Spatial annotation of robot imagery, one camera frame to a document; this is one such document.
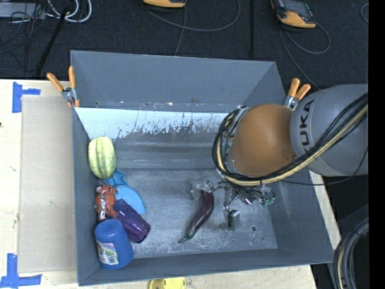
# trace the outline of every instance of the yellow-green squash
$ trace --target yellow-green squash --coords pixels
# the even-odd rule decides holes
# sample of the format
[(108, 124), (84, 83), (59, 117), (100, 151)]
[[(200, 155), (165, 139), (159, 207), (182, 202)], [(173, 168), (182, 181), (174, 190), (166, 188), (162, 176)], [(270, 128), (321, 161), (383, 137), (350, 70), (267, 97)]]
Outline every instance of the yellow-green squash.
[(116, 169), (114, 145), (107, 136), (96, 137), (88, 144), (88, 161), (91, 171), (99, 179), (112, 177)]

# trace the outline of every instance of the orange toy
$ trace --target orange toy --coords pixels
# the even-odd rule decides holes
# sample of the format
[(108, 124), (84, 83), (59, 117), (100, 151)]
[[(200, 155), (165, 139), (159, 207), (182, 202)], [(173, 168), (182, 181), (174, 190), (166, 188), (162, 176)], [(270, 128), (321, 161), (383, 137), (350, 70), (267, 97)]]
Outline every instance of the orange toy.
[(96, 193), (98, 195), (95, 197), (94, 210), (99, 215), (99, 220), (105, 220), (107, 216), (115, 218), (117, 212), (114, 209), (116, 204), (115, 194), (118, 191), (110, 185), (101, 185), (96, 187)]

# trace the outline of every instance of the black carpet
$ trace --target black carpet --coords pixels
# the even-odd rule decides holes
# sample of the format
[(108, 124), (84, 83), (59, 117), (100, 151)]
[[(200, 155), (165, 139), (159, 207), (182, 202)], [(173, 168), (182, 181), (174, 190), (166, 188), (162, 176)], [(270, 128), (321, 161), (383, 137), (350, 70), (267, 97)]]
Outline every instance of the black carpet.
[[(47, 0), (11, 1), (38, 2), (53, 14)], [(66, 1), (51, 3), (62, 11)], [(294, 77), (311, 83), (313, 92), (340, 84), (368, 83), (369, 0), (296, 1), (308, 4), (318, 23), (316, 28), (284, 29), (270, 0), (187, 0), (184, 10), (166, 13), (151, 13), (140, 0), (91, 0), (91, 17), (83, 23), (63, 23), (39, 74), (39, 61), (59, 20), (46, 17), (14, 23), (3, 18), (0, 78), (45, 79), (47, 72), (52, 72), (59, 80), (68, 80), (70, 51), (77, 49), (275, 61), (286, 92)], [(82, 17), (73, 18), (83, 18), (88, 11), (87, 1), (79, 0)], [(368, 203), (367, 176), (341, 184), (328, 185), (328, 181), (331, 179), (325, 182), (337, 221)], [(356, 274), (360, 288), (369, 288), (369, 263), (365, 267)], [(333, 288), (326, 266), (312, 268), (319, 289)]]

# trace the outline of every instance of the blue tape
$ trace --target blue tape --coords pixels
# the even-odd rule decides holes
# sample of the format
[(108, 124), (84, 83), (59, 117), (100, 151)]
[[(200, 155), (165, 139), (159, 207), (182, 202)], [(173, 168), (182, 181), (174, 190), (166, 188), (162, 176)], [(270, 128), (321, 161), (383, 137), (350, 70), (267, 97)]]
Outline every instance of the blue tape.
[(0, 288), (18, 289), (19, 286), (40, 285), (41, 281), (42, 274), (19, 277), (19, 274), (17, 274), (17, 255), (7, 254), (7, 275), (1, 276)]
[(13, 82), (13, 98), (12, 98), (12, 112), (20, 113), (22, 111), (22, 96), (25, 94), (29, 95), (40, 95), (40, 89), (23, 89), (23, 85), (18, 84), (16, 81)]

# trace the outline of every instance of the eggplant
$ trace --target eggplant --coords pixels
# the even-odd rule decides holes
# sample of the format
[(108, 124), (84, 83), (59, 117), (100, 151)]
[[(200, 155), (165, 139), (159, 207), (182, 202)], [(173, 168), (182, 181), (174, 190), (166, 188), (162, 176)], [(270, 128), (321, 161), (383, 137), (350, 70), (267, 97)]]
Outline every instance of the eggplant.
[(214, 210), (214, 195), (212, 192), (200, 190), (200, 209), (195, 214), (189, 227), (186, 230), (186, 234), (179, 240), (179, 243), (183, 243), (192, 239), (197, 233), (198, 229), (210, 218)]

